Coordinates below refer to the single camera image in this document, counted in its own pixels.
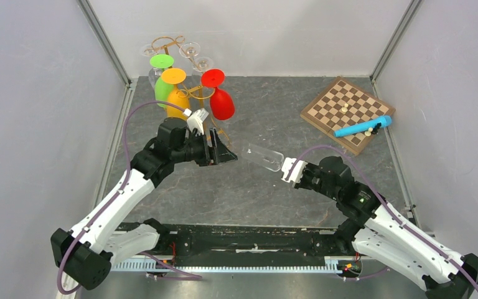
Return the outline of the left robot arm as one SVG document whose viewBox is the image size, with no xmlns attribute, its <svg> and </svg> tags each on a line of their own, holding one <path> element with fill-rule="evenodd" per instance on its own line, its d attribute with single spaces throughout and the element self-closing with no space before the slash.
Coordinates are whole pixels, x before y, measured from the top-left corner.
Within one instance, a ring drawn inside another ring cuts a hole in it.
<svg viewBox="0 0 478 299">
<path fill-rule="evenodd" d="M 144 222 L 118 237 L 113 233 L 137 203 L 173 173 L 176 164 L 193 161 L 206 167 L 238 159 L 216 130 L 209 133 L 206 137 L 185 120 L 166 118 L 99 205 L 70 230 L 57 229 L 52 234 L 58 282 L 67 274 L 79 287 L 92 290 L 105 280 L 112 266 L 148 250 L 167 252 L 171 239 L 157 221 Z"/>
</svg>

